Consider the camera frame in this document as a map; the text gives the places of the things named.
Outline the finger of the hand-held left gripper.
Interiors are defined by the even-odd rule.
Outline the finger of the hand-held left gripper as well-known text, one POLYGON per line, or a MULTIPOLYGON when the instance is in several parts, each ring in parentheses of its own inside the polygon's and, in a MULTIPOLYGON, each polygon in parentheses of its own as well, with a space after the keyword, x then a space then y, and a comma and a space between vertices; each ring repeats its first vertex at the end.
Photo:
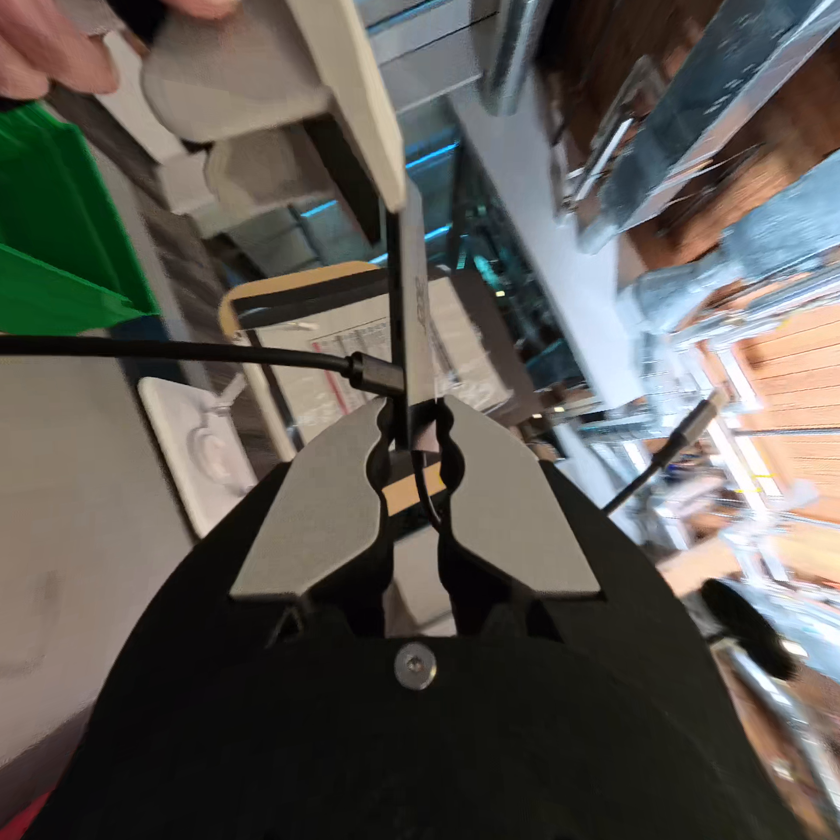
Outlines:
POLYGON ((406 205, 403 136, 361 16, 351 1, 289 1, 330 103, 305 119, 339 201, 370 245, 383 238, 381 207, 406 205))
POLYGON ((207 153, 204 174, 221 207, 243 217, 335 195, 306 134, 243 134, 219 140, 207 153))

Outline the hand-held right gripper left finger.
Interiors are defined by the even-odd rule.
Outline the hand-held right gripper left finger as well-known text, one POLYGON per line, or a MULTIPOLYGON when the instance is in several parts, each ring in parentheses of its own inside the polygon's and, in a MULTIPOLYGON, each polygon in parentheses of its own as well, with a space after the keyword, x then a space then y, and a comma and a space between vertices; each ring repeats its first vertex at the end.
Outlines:
POLYGON ((392 402, 376 397, 290 462, 229 594, 303 596, 384 539, 392 402))

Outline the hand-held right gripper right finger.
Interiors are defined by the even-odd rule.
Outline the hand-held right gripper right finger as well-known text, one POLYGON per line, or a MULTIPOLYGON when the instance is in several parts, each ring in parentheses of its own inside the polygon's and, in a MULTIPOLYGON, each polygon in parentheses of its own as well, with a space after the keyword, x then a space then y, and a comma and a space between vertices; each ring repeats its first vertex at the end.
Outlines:
POLYGON ((505 427, 447 395, 438 402, 445 531, 457 550, 537 595, 601 592, 540 461, 505 427))

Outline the grey usb hub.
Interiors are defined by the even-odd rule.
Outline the grey usb hub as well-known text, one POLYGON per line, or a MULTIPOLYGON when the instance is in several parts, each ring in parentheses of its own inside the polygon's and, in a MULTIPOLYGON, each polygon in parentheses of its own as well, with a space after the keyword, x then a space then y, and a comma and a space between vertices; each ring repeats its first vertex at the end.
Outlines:
POLYGON ((437 394, 429 337, 427 255, 422 196, 406 177, 406 202, 386 216, 392 362, 403 372, 395 399, 394 439, 410 452, 438 452, 437 394))

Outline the green plastic bin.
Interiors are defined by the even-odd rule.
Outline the green plastic bin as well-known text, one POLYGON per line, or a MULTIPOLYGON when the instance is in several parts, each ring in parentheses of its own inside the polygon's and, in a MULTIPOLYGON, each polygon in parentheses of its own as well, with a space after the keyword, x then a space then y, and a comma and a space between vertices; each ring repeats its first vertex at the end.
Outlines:
POLYGON ((35 102, 1 115, 1 332, 70 336, 159 314, 79 129, 35 102))

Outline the person's left hand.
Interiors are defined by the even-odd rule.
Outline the person's left hand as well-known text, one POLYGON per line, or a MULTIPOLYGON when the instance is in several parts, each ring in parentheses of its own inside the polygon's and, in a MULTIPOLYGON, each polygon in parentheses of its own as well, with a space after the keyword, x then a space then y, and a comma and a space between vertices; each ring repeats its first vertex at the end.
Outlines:
MULTIPOLYGON (((236 1, 106 2, 136 35, 152 35, 167 7, 206 21, 238 10, 236 1)), ((53 84, 71 91, 109 95, 119 88, 119 72, 99 35, 88 35, 52 1, 1 2, 2 99, 42 99, 53 84)))

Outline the printed paper sheet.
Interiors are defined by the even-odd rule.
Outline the printed paper sheet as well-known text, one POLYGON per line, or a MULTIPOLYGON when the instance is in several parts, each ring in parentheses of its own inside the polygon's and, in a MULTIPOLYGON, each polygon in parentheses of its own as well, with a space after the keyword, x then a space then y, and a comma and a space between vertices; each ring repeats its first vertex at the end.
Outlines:
MULTIPOLYGON (((485 413, 510 404, 514 391, 491 362, 452 281, 431 277, 428 292, 437 394, 454 394, 485 413)), ((299 290, 276 306, 259 304, 257 316, 253 330, 265 347, 392 360, 387 278, 374 272, 359 290, 331 296, 299 290)), ((273 373, 305 443, 373 398, 331 371, 275 367, 273 373)))

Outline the wooden clipboard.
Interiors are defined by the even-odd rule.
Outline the wooden clipboard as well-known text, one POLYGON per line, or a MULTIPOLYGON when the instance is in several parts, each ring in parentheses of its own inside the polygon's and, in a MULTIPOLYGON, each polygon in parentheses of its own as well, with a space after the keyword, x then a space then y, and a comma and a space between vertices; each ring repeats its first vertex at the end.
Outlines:
MULTIPOLYGON (((258 324, 259 304, 276 306, 281 301, 288 300, 290 294, 297 294, 299 290, 303 290, 303 295, 321 295, 326 292, 329 296, 339 291, 357 291, 366 279, 371 277, 371 272, 374 272, 376 277, 387 278, 388 293, 389 278, 386 268, 359 260, 245 283, 229 291, 223 298, 218 310, 219 325, 224 336, 240 347, 285 349, 263 346, 257 339, 253 328, 258 324)), ((293 460, 307 443, 303 441, 291 410, 280 393, 273 373, 276 367, 279 366, 246 364, 245 376, 276 455, 281 462, 286 463, 293 460)), ((512 411, 480 411, 504 427, 517 427, 532 419, 539 408, 540 402, 536 401, 535 406, 528 407, 514 404, 512 411)))

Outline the white plastic plate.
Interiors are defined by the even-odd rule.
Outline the white plastic plate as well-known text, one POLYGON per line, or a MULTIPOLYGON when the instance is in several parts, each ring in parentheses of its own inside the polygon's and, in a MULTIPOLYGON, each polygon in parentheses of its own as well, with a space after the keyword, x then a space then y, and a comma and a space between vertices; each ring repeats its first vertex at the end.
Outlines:
POLYGON ((243 373, 219 394, 154 377, 139 382, 143 409, 199 539, 257 483, 232 418, 245 387, 243 373))

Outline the bundle of silver insulated pipes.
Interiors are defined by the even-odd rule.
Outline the bundle of silver insulated pipes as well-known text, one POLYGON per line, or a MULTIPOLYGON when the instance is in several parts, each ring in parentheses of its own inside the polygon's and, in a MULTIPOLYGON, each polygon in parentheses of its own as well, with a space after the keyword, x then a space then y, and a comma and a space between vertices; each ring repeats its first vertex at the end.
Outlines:
POLYGON ((667 433, 719 387, 729 404, 697 444, 614 521, 679 593, 746 568, 838 593, 838 304, 676 347, 642 331, 631 362, 649 393, 607 414, 617 430, 562 433, 570 476, 603 504, 641 474, 667 433))

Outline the black round object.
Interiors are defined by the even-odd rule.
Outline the black round object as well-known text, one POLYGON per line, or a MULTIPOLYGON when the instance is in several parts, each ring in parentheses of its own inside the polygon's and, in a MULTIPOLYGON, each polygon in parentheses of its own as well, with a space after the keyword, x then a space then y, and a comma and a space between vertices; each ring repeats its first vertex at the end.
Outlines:
POLYGON ((748 586, 730 579, 708 579, 700 598, 712 617, 769 676, 793 679, 799 668, 782 643, 782 636, 755 605, 748 586))

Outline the round spiral metal duct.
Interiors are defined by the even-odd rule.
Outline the round spiral metal duct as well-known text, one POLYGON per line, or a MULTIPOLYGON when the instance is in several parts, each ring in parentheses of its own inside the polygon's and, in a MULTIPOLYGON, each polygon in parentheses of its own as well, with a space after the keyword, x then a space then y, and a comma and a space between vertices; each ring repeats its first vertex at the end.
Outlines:
POLYGON ((494 117, 511 116, 537 53, 552 1, 500 1, 481 99, 494 117))

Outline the rectangular metal air duct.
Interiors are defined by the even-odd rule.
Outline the rectangular metal air duct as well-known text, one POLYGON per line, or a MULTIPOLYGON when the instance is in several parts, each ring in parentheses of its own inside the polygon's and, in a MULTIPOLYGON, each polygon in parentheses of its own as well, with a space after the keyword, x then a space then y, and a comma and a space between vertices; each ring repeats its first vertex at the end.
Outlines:
POLYGON ((628 333, 676 330, 714 292, 804 268, 839 243, 839 152, 803 174, 738 222, 706 255, 651 270, 620 290, 616 309, 628 333))
POLYGON ((838 1, 723 2, 618 157, 579 250, 595 255, 659 215, 838 24, 838 1))

